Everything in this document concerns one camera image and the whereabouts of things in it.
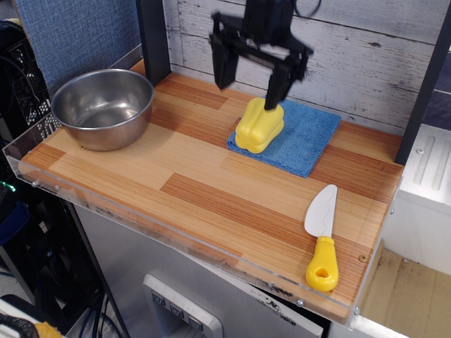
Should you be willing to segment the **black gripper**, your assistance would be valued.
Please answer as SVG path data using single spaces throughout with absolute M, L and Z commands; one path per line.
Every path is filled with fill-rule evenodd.
M 292 81 L 302 81 L 313 50 L 291 32 L 296 1 L 247 1 L 242 18 L 215 12 L 210 34 L 214 80 L 219 89 L 235 81 L 238 58 L 243 56 L 275 69 L 270 76 L 264 109 L 273 110 L 288 94 Z

